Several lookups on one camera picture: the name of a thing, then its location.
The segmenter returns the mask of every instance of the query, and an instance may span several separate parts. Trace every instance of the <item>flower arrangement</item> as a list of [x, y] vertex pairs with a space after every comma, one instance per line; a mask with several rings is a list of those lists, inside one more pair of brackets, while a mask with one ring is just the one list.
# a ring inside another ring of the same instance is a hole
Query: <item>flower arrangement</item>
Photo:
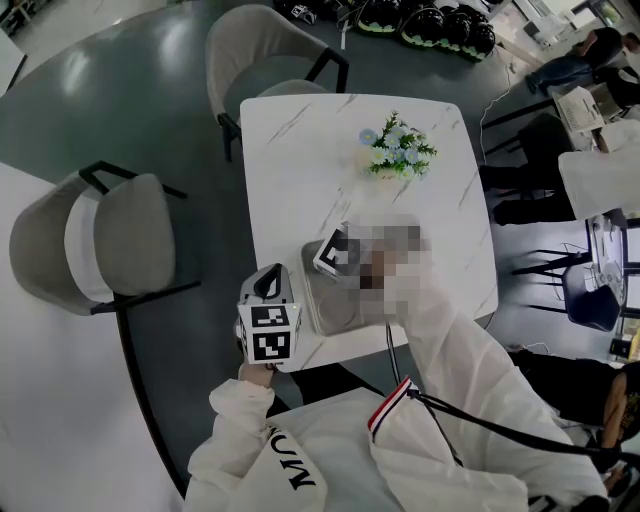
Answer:
[[437, 154], [426, 138], [423, 132], [399, 119], [398, 112], [392, 111], [380, 135], [371, 129], [360, 132], [360, 142], [371, 146], [367, 170], [373, 174], [393, 171], [405, 178], [424, 176], [429, 170], [429, 157]]

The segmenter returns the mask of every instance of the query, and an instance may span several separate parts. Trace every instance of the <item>person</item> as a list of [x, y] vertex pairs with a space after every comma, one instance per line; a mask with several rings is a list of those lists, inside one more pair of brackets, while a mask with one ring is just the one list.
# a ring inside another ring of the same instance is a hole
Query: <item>person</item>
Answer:
[[640, 431], [640, 363], [618, 370], [591, 359], [534, 354], [526, 349], [509, 356], [561, 418], [597, 427], [602, 448], [615, 448]]
[[[420, 275], [420, 290], [400, 304], [398, 282], [406, 275], [398, 271], [402, 259], [388, 255], [382, 293], [397, 307], [394, 314], [385, 307], [384, 318], [404, 329], [429, 394], [476, 417], [570, 443], [504, 349], [454, 307], [432, 272]], [[321, 369], [300, 373], [303, 396], [322, 398], [325, 387], [340, 393]], [[360, 387], [267, 417], [272, 376], [268, 367], [244, 363], [238, 379], [211, 393], [218, 415], [211, 438], [189, 461], [186, 512], [517, 512], [528, 510], [529, 500], [551, 503], [545, 510], [608, 509], [587, 457], [534, 450], [432, 415], [409, 393], [409, 378], [386, 399]]]
[[632, 53], [638, 53], [640, 39], [633, 32], [623, 36], [611, 27], [592, 30], [587, 39], [569, 54], [550, 60], [527, 75], [527, 86], [532, 93], [540, 89], [547, 95], [550, 85], [573, 82], [606, 66], [622, 51], [623, 46]]
[[493, 209], [497, 224], [585, 220], [616, 209], [640, 210], [639, 121], [605, 125], [601, 151], [574, 151], [562, 121], [551, 114], [541, 114], [525, 130], [539, 148], [534, 160], [521, 167], [481, 165], [482, 186], [547, 193], [540, 199], [500, 202]]

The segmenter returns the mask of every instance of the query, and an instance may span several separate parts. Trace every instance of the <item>shoe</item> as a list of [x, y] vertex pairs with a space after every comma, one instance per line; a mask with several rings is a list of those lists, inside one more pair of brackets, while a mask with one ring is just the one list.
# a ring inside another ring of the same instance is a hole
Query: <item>shoe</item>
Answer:
[[527, 82], [527, 87], [531, 94], [535, 94], [538, 91], [538, 84], [535, 83], [531, 75], [525, 76], [524, 81]]

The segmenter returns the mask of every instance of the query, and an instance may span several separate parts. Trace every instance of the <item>table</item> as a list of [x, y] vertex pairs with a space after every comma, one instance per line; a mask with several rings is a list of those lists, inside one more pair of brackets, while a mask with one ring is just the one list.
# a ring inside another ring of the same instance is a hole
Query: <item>table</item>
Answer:
[[[423, 180], [362, 179], [355, 163], [364, 128], [381, 129], [392, 110], [427, 134], [438, 150]], [[455, 105], [390, 96], [325, 94], [246, 100], [243, 150], [258, 267], [280, 262], [294, 297], [305, 296], [300, 250], [364, 211], [416, 216], [433, 247], [438, 278], [462, 312], [479, 318], [498, 305], [489, 218], [461, 113]], [[386, 349], [385, 330], [370, 326], [323, 338], [303, 308], [296, 357], [285, 372]], [[392, 327], [396, 345], [407, 342]]]

